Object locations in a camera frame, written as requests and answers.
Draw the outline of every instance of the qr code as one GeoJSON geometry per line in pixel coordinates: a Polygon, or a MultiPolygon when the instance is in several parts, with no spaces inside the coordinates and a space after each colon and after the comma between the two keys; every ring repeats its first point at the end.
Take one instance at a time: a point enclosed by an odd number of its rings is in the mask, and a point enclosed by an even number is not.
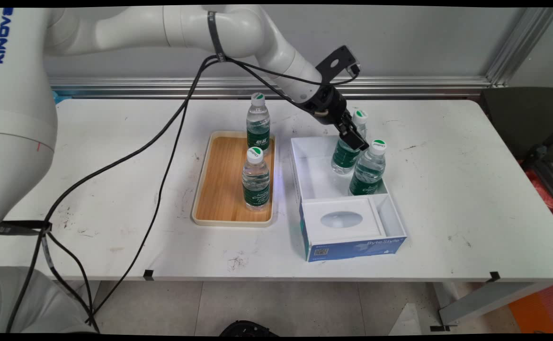
{"type": "Polygon", "coordinates": [[[315,250],[315,255],[326,255],[329,249],[317,249],[315,250]]]}

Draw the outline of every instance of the plastic bottle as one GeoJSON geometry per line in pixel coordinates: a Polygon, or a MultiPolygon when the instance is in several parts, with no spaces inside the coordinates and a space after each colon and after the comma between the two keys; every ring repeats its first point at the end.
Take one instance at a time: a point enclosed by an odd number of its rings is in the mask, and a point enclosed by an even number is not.
{"type": "Polygon", "coordinates": [[[354,175],[350,181],[348,194],[351,196],[364,196],[373,194],[378,188],[378,181],[382,179],[386,167],[386,142],[373,140],[367,151],[361,156],[354,169],[354,175]]]}
{"type": "Polygon", "coordinates": [[[242,194],[251,211],[262,211],[270,199],[270,169],[259,147],[247,149],[247,161],[242,167],[242,194]]]}
{"type": "MultiPolygon", "coordinates": [[[[357,131],[363,138],[367,134],[367,114],[362,110],[356,110],[352,114],[352,123],[357,126],[357,131]]],[[[357,163],[358,157],[361,154],[360,149],[356,151],[346,144],[341,138],[338,140],[338,144],[335,145],[335,151],[331,158],[331,168],[338,174],[348,174],[354,169],[355,163],[357,163]]]]}
{"type": "Polygon", "coordinates": [[[264,156],[270,153],[270,115],[263,93],[251,95],[251,106],[247,112],[247,147],[259,147],[264,156]]]}

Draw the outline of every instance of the cardboard box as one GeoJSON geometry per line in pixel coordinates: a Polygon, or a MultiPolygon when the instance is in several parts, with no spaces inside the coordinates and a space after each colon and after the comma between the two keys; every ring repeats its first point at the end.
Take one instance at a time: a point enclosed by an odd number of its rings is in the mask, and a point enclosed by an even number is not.
{"type": "Polygon", "coordinates": [[[331,169],[338,139],[291,139],[306,260],[395,254],[407,234],[388,188],[380,181],[370,196],[348,196],[352,172],[339,175],[331,169]]]}

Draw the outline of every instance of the orange object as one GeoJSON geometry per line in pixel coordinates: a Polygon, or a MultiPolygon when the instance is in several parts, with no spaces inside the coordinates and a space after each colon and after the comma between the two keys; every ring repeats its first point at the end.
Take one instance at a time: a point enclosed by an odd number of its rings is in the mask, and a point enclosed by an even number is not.
{"type": "Polygon", "coordinates": [[[508,305],[522,333],[553,334],[553,286],[508,305]]]}

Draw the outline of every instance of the kinova logo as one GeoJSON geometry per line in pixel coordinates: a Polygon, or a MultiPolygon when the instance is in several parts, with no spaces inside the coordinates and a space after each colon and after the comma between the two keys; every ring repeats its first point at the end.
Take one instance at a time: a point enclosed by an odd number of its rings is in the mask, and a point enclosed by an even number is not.
{"type": "Polygon", "coordinates": [[[3,9],[3,15],[1,17],[2,22],[0,24],[0,64],[3,64],[3,58],[7,52],[5,44],[8,42],[9,26],[11,19],[8,16],[13,14],[13,7],[5,7],[3,9]]]}

